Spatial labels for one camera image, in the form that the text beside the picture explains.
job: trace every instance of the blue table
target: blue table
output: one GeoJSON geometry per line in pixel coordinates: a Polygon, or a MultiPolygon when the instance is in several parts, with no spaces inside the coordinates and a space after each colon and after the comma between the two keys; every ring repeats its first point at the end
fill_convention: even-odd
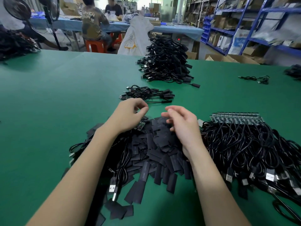
{"type": "MultiPolygon", "coordinates": [[[[31,18],[30,22],[34,28],[49,28],[49,25],[45,18],[31,18]]],[[[130,27],[130,25],[126,22],[113,22],[110,23],[108,26],[102,25],[101,27],[104,32],[120,32],[126,31],[130,27]]],[[[67,18],[60,17],[58,21],[55,21],[53,23],[53,28],[80,32],[82,30],[82,21],[70,20],[67,18]]],[[[200,41],[201,35],[204,32],[203,29],[186,25],[155,26],[152,31],[185,34],[186,36],[196,41],[200,41]]]]}

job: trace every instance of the hair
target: hair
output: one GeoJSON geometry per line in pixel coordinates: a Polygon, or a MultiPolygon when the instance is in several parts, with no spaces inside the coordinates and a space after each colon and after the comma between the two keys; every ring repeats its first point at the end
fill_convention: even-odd
{"type": "Polygon", "coordinates": [[[85,5],[94,5],[94,0],[82,0],[85,5]]]}

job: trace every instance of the white bag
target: white bag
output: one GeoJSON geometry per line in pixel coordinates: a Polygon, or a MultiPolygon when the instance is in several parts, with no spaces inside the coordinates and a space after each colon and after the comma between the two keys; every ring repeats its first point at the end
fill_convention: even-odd
{"type": "Polygon", "coordinates": [[[237,29],[234,37],[233,42],[231,44],[231,48],[228,54],[239,54],[241,48],[243,47],[243,43],[246,41],[246,38],[249,34],[249,30],[245,29],[237,29]]]}
{"type": "Polygon", "coordinates": [[[131,19],[130,24],[117,54],[145,56],[146,47],[151,45],[148,32],[153,30],[154,26],[142,15],[131,19]]]}

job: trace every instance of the camouflage shirt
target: camouflage shirt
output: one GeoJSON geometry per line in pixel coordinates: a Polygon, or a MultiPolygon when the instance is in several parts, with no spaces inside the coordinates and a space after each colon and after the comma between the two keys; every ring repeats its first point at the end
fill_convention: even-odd
{"type": "Polygon", "coordinates": [[[98,40],[101,37],[100,23],[109,24],[103,12],[95,6],[82,8],[82,36],[85,39],[98,40]]]}

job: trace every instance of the white box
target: white box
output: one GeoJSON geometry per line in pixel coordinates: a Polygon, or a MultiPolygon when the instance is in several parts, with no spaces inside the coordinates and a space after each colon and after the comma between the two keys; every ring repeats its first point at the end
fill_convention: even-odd
{"type": "Polygon", "coordinates": [[[220,48],[222,50],[227,49],[229,47],[229,45],[230,45],[230,42],[231,42],[231,37],[224,36],[224,39],[223,39],[223,41],[222,41],[222,43],[220,45],[220,48]]]}
{"type": "Polygon", "coordinates": [[[224,36],[223,35],[221,35],[220,37],[219,37],[219,41],[217,42],[217,47],[219,47],[220,45],[221,45],[221,43],[222,43],[222,41],[223,41],[223,38],[224,38],[224,36]]]}

